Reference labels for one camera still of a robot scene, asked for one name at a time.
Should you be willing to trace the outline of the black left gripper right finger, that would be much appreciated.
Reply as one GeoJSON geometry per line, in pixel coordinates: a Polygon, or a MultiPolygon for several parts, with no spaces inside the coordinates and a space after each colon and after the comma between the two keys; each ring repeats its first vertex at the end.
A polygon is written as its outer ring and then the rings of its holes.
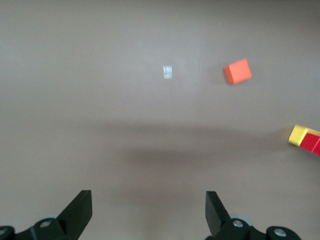
{"type": "Polygon", "coordinates": [[[210,231],[205,240],[265,240],[265,234],[247,221],[230,216],[215,191],[206,192],[205,219],[210,231]]]}

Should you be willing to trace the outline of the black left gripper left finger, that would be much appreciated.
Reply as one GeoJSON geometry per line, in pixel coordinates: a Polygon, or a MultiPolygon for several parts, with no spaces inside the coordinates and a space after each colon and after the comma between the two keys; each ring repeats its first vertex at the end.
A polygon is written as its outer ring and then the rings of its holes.
{"type": "Polygon", "coordinates": [[[79,240],[92,215],[92,191],[82,190],[56,218],[38,221],[14,240],[79,240]]]}

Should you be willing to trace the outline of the red cube block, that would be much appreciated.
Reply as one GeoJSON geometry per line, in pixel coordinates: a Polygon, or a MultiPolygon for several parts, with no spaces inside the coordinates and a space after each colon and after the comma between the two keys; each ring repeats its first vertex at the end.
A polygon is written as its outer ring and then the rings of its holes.
{"type": "Polygon", "coordinates": [[[299,147],[309,153],[320,156],[320,136],[307,133],[299,147]]]}

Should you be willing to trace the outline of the yellow cube block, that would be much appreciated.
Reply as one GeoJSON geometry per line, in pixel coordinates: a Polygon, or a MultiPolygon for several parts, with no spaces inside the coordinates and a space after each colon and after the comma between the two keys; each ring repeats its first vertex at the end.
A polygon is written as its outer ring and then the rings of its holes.
{"type": "Polygon", "coordinates": [[[320,137],[320,131],[296,124],[288,138],[288,142],[299,147],[306,134],[313,134],[320,137]]]}

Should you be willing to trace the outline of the orange cube block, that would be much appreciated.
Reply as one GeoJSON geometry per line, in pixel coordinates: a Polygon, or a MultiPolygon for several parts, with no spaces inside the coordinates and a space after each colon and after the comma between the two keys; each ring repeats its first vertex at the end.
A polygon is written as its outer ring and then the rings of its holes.
{"type": "Polygon", "coordinates": [[[252,72],[247,58],[226,65],[224,68],[226,81],[230,85],[236,85],[249,80],[252,72]]]}

